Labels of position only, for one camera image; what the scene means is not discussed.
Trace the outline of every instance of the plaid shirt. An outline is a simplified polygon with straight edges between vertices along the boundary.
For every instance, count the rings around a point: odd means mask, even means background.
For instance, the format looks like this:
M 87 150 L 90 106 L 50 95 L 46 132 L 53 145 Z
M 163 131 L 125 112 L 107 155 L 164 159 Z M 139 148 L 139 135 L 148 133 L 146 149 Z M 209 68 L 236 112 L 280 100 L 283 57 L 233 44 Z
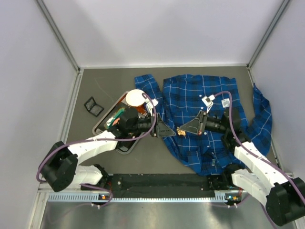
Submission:
M 135 77 L 137 89 L 145 91 L 159 103 L 157 112 L 163 121 L 174 131 L 177 127 L 191 121 L 200 109 L 206 110 L 202 102 L 204 96 L 210 96 L 220 91 L 229 91 L 233 98 L 233 107 L 240 112 L 241 127 L 251 138 L 257 149 L 266 155 L 270 148 L 272 116 L 269 101 L 254 85 L 253 102 L 255 118 L 248 126 L 244 109 L 240 103 L 235 79 L 203 75 L 179 75 L 163 82 L 163 92 L 152 75 Z M 224 108 L 222 100 L 228 95 L 220 95 L 213 101 L 209 115 L 221 117 Z M 197 136 L 186 133 L 186 136 L 165 137 L 164 142 L 171 154 L 185 166 L 192 168 L 199 175 L 220 174 L 231 163 L 242 164 L 232 152 L 225 149 L 221 142 L 222 134 L 205 131 Z

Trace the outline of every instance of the gray floor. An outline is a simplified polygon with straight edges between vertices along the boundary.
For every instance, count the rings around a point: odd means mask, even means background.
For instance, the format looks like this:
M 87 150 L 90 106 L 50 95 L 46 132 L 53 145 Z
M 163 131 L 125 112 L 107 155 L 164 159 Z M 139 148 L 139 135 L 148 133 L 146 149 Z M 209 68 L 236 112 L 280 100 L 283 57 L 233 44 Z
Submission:
M 134 77 L 151 73 L 160 88 L 163 79 L 175 75 L 205 74 L 227 76 L 237 79 L 241 103 L 246 117 L 254 117 L 252 85 L 246 67 L 198 67 L 198 68 L 140 68 L 140 69 L 90 69 L 85 70 L 77 98 L 68 142 L 92 136 L 92 128 L 102 117 L 89 114 L 83 104 L 93 96 L 107 111 L 125 92 L 134 89 Z M 274 160 L 273 153 L 268 155 Z M 109 173 L 192 173 L 184 167 L 165 147 L 162 139 L 146 137 L 141 139 L 129 155 L 116 151 L 106 152 L 85 162 L 87 165 L 100 164 Z M 76 204 L 48 203 L 51 218 L 57 219 Z M 227 210 L 207 204 L 118 204 L 113 203 L 97 211 L 81 207 L 67 215 L 57 224 L 50 225 L 44 218 L 43 229 L 60 228 L 112 228 L 112 229 L 162 229 L 162 228 L 213 228 L 213 229 L 271 229 L 258 202 L 250 198 L 238 209 Z M 293 229 L 288 224 L 284 229 Z
M 239 208 L 208 203 L 112 203 L 98 210 L 82 206 L 61 216 L 75 203 L 48 204 L 41 229 L 272 229 L 259 203 L 251 198 Z M 287 224 L 280 229 L 295 229 Z
M 68 142 L 91 137 L 93 126 L 103 114 L 124 92 L 135 88 L 134 77 L 148 73 L 153 74 L 160 88 L 163 79 L 185 73 L 235 77 L 246 117 L 250 122 L 254 117 L 253 88 L 246 67 L 87 69 L 83 74 Z M 105 108 L 98 118 L 84 109 L 83 104 L 90 96 Z M 268 157 L 275 161 L 273 153 Z M 141 139 L 128 155 L 106 152 L 84 165 L 93 163 L 100 163 L 109 173 L 193 173 L 170 154 L 162 139 L 152 137 Z

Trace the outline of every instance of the clothing tag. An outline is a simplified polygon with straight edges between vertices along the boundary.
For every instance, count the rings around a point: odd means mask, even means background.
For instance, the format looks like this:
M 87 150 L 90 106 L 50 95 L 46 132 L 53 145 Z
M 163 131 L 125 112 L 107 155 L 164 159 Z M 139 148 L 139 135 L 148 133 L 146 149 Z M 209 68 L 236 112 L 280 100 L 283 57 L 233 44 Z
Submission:
M 221 103 L 223 104 L 223 108 L 229 107 L 230 106 L 230 99 L 223 99 L 221 101 Z

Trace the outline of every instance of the small object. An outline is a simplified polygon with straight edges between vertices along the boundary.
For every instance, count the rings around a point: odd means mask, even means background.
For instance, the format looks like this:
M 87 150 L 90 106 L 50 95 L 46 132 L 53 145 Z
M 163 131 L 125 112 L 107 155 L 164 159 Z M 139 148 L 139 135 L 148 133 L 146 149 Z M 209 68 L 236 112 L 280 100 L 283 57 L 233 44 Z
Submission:
M 194 118 L 192 121 L 189 121 L 188 123 L 180 126 L 180 130 L 189 132 L 191 134 L 195 135 L 202 135 L 205 124 L 207 120 L 207 113 L 205 111 L 199 111 L 196 118 Z
M 153 99 L 152 103 L 151 103 L 151 101 L 149 101 L 149 99 L 146 99 L 145 102 L 146 102 L 146 105 L 145 105 L 146 110 L 152 115 L 153 107 L 158 105 L 158 103 L 159 103 L 158 100 Z
M 229 107 L 230 106 L 230 99 L 223 99 L 221 101 L 223 108 Z
M 161 119 L 160 114 L 157 114 L 157 121 L 154 125 L 154 128 L 151 131 L 151 136 L 153 137 L 171 137 L 176 136 L 176 133 L 166 125 Z
M 144 91 L 140 89 L 134 89 L 127 93 L 126 95 L 126 102 L 129 106 L 142 106 L 145 102 L 145 98 L 143 97 Z
M 87 102 L 85 102 L 84 106 L 86 110 L 95 117 L 99 116 L 100 113 L 104 110 L 102 106 L 98 105 L 95 102 L 93 96 L 91 96 L 90 99 L 88 99 Z
M 120 108 L 117 112 L 115 112 L 110 119 L 108 119 L 104 125 L 105 129 L 108 129 L 109 127 L 115 125 L 118 123 L 121 114 L 125 111 L 125 108 Z
M 177 133 L 178 135 L 186 136 L 186 132 L 181 130 L 179 127 L 177 127 Z
M 212 94 L 212 95 L 210 95 L 209 97 L 207 97 L 207 96 L 205 96 L 205 97 L 203 97 L 201 100 L 202 100 L 202 102 L 204 102 L 204 104 L 206 105 L 206 107 L 207 107 L 207 110 L 206 110 L 206 113 L 209 113 L 209 111 L 210 111 L 210 109 L 212 108 L 212 106 L 213 106 L 213 100 L 215 99 L 215 96 Z

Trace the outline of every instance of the purple cable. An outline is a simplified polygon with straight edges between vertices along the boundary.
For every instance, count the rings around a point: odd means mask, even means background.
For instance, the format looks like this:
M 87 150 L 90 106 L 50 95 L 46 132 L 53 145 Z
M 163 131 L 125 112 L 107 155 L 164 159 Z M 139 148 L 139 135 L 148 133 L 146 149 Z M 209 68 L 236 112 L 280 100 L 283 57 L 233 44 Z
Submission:
M 92 186 L 92 185 L 86 185 L 86 184 L 81 184 L 81 185 L 84 186 L 84 187 L 93 188 L 93 189 L 96 189 L 96 190 L 106 191 L 106 192 L 108 192 L 108 193 L 110 194 L 109 200 L 108 200 L 105 204 L 101 205 L 101 207 L 107 206 L 107 205 L 110 203 L 110 201 L 112 200 L 112 198 L 113 198 L 113 193 L 112 193 L 111 191 L 107 190 L 107 189 L 104 189 L 104 188 L 101 188 L 101 187 Z M 66 211 L 63 215 L 61 215 L 61 216 L 60 216 L 57 220 L 55 220 L 55 221 L 52 221 L 52 220 L 51 220 L 50 214 L 49 214 L 49 212 L 47 212 L 49 223 L 50 223 L 50 224 L 56 224 L 56 223 L 58 223 L 62 218 L 64 218 L 66 215 L 68 215 L 69 213 L 71 213 L 71 212 L 74 211 L 75 209 L 77 209 L 77 208 L 79 208 L 79 207 L 82 207 L 82 206 L 89 206 L 89 205 L 91 205 L 91 203 L 82 203 L 82 204 L 76 205 L 75 207 L 73 207 L 73 208 L 71 208 L 70 210 Z
M 153 104 L 153 101 L 152 99 L 148 96 L 148 94 L 146 93 L 143 93 L 142 96 L 146 99 L 148 99 L 152 104 Z M 79 144 L 79 143 L 86 143 L 86 142 L 94 142 L 95 140 L 96 141 L 117 141 L 117 142 L 130 142 L 130 141 L 136 141 L 138 139 L 141 139 L 145 136 L 147 136 L 154 128 L 154 125 L 156 124 L 156 121 L 157 121 L 157 111 L 156 111 L 156 108 L 153 107 L 153 114 L 154 114 L 154 119 L 153 119 L 153 123 L 152 123 L 152 127 L 143 135 L 139 136 L 139 137 L 135 137 L 135 138 L 128 138 L 128 139 L 114 139 L 114 138 L 97 138 L 97 139 L 87 139 L 87 140 L 81 140 L 81 141 L 75 141 L 75 142 L 71 142 L 71 143 L 68 143 L 68 144 L 64 144 L 60 147 L 58 147 L 57 149 L 55 149 L 54 151 L 52 151 L 43 161 L 42 163 L 40 164 L 39 168 L 38 168 L 38 171 L 37 171 L 37 174 L 36 174 L 36 179 L 38 182 L 41 182 L 41 183 L 44 183 L 46 182 L 45 180 L 41 180 L 39 178 L 39 174 L 42 170 L 42 168 L 44 167 L 44 165 L 47 163 L 47 161 L 53 156 L 55 155 L 58 151 L 66 148 L 66 147 L 69 147 L 71 145 L 74 145 L 74 144 Z
M 249 154 L 251 154 L 252 156 L 254 156 L 255 158 L 258 158 L 258 156 L 254 153 L 252 153 L 249 149 L 247 149 L 242 143 L 241 141 L 238 139 L 234 128 L 233 128 L 233 122 L 232 122 L 232 95 L 229 91 L 223 91 L 223 92 L 219 92 L 217 94 L 215 94 L 214 96 L 217 97 L 221 94 L 228 94 L 229 98 L 230 98 L 230 106 L 229 106 L 229 121 L 230 121 L 230 128 L 231 131 L 233 133 L 233 136 L 235 137 L 235 140 L 237 141 L 237 143 L 245 150 L 247 151 Z M 297 192 L 297 194 L 299 195 L 300 199 L 302 200 L 302 202 L 305 204 L 305 198 L 303 197 L 302 193 L 300 192 L 300 190 L 298 189 L 298 187 L 294 184 L 293 180 L 284 172 L 282 171 L 280 168 L 278 168 L 277 166 L 273 165 L 271 162 L 265 160 L 265 159 L 261 159 L 262 161 L 264 161 L 266 164 L 268 164 L 269 166 L 271 166 L 272 168 L 274 168 L 276 171 L 278 171 L 279 173 L 281 173 L 291 184 L 291 186 L 295 189 L 295 191 Z

